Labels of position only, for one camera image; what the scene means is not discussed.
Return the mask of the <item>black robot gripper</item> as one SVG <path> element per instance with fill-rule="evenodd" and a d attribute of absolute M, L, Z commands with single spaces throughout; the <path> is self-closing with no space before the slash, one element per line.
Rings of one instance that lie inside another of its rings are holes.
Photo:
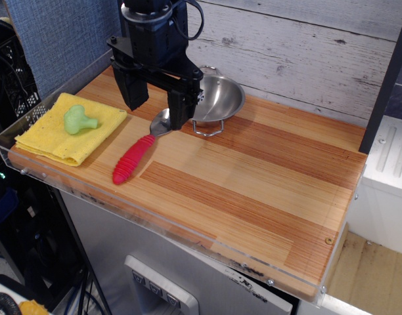
<path fill-rule="evenodd" d="M 148 100 L 148 87 L 167 91 L 171 129 L 178 131 L 192 119 L 201 93 L 202 72 L 189 60 L 190 40 L 185 12 L 161 20 L 128 22 L 127 37 L 112 36 L 112 68 L 125 105 L 134 111 Z"/>

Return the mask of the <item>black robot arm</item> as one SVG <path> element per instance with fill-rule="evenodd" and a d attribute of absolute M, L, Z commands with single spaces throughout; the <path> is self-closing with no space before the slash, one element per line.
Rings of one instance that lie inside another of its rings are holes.
<path fill-rule="evenodd" d="M 196 1 L 124 1 L 121 13 L 127 36 L 107 41 L 127 107 L 136 110 L 148 100 L 148 85 L 166 91 L 174 131 L 192 119 L 204 76 L 187 56 L 189 41 L 201 34 L 189 35 L 188 5 L 202 9 Z"/>

